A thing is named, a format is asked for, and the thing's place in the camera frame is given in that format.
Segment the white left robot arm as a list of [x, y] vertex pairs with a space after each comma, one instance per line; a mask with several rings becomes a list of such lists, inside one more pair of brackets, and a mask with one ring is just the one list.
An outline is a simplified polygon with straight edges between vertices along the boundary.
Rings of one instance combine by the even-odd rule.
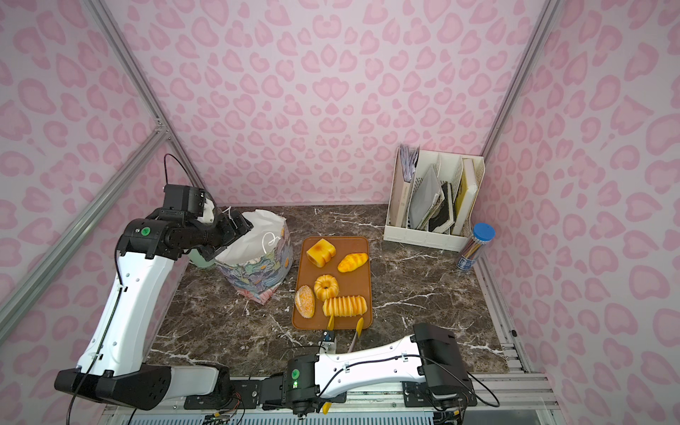
[[175, 262], [191, 250], [213, 257], [252, 228], [237, 211], [216, 211], [203, 223], [194, 212], [158, 208], [131, 221], [114, 251], [116, 276], [92, 340], [75, 368], [58, 372], [55, 390], [146, 411], [171, 398], [227, 394], [219, 368], [148, 365], [143, 347]]

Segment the mint green cylindrical container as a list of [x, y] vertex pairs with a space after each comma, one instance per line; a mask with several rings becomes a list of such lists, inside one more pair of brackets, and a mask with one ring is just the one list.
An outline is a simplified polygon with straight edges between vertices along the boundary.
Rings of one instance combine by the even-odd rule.
[[189, 262], [198, 268], [209, 268], [215, 264], [214, 260], [206, 260], [198, 250], [191, 250], [189, 252]]

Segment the brown rectangular tray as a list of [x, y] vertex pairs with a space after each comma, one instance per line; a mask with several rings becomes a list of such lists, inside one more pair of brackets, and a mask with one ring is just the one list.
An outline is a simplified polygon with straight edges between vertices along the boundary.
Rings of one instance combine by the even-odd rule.
[[299, 330], [354, 329], [373, 323], [370, 248], [365, 237], [308, 237], [302, 244], [293, 308]]

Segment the white desk file organizer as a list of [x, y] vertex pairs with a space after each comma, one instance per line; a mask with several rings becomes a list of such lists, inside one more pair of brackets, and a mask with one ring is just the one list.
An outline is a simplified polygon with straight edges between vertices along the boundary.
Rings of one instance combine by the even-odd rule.
[[401, 145], [394, 163], [384, 240], [461, 251], [485, 177], [482, 157]]

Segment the colourful floral paper bag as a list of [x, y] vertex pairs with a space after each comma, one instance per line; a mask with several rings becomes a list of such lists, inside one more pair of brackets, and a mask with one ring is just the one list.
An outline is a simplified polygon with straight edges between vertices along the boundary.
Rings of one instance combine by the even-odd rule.
[[267, 304], [294, 262], [287, 221], [269, 210], [244, 213], [253, 228], [215, 258], [237, 293]]

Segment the blue lid pencil tube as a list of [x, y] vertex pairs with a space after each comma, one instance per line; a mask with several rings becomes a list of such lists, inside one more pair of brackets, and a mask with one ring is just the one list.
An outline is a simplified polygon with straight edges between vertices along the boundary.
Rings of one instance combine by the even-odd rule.
[[481, 255], [483, 248], [496, 237], [496, 230], [487, 223], [477, 223], [472, 228], [472, 235], [460, 251], [456, 266], [462, 271], [470, 270]]

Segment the grey notebook in organizer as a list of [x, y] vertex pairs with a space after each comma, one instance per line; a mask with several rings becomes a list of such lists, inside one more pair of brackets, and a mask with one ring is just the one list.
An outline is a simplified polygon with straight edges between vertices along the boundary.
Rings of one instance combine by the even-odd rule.
[[444, 191], [438, 178], [437, 168], [430, 166], [411, 199], [410, 228], [424, 230], [432, 215], [438, 212], [443, 200]]

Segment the yellow book in organizer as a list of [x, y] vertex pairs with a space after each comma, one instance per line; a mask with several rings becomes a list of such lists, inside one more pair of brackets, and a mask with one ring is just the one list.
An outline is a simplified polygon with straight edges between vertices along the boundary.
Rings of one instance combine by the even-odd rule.
[[462, 159], [462, 175], [459, 189], [455, 198], [454, 212], [456, 215], [455, 223], [451, 230], [452, 236], [461, 236], [465, 224], [476, 201], [478, 192], [478, 182], [473, 159]]

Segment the yellow square toast bread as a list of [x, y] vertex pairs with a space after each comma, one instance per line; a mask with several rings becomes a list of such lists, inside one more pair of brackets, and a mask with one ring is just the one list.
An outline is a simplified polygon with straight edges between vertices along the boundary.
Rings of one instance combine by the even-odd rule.
[[306, 256], [315, 267], [322, 268], [336, 256], [336, 247], [322, 238], [306, 251]]

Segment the yellow striped oval bread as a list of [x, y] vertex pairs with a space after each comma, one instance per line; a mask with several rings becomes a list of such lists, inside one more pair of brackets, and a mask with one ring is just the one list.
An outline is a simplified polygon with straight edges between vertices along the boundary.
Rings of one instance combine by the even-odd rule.
[[368, 262], [369, 256], [367, 253], [350, 253], [343, 258], [338, 264], [339, 273], [350, 273], [364, 266]]

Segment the ring shaped bundt bread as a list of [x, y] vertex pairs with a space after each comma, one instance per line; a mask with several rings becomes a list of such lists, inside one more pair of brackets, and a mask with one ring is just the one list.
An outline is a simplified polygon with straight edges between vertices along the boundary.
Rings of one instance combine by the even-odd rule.
[[331, 274], [323, 274], [315, 280], [313, 291], [317, 299], [322, 302], [333, 299], [339, 294], [338, 280]]

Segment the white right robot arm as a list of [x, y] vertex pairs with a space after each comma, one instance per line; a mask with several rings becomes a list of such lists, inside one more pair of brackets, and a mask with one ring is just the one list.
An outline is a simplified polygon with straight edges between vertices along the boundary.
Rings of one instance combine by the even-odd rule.
[[338, 402], [348, 391], [394, 382], [424, 385], [438, 407], [475, 403], [455, 334], [419, 323], [412, 335], [377, 348], [291, 359], [283, 373], [261, 382], [259, 404], [266, 410], [288, 408], [304, 417], [320, 412], [326, 402]]

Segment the sesame round bun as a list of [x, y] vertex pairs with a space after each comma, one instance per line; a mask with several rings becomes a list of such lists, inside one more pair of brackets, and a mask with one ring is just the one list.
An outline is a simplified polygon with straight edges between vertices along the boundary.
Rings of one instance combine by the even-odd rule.
[[294, 303], [297, 311], [304, 319], [312, 319], [315, 315], [315, 293], [308, 285], [301, 286], [296, 294]]

